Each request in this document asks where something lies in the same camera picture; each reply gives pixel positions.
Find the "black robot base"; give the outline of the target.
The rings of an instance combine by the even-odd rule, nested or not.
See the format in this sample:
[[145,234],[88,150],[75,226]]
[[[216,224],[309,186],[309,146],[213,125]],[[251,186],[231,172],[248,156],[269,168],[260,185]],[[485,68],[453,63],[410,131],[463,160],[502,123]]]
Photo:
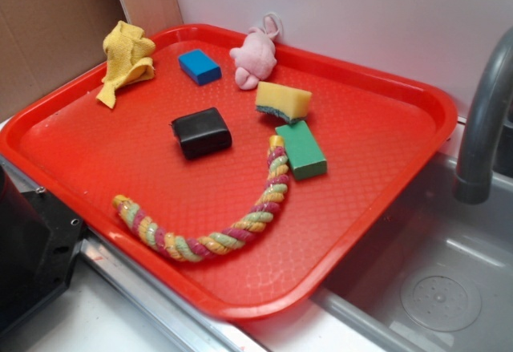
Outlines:
[[21,192],[1,170],[1,335],[64,293],[85,224],[51,192]]

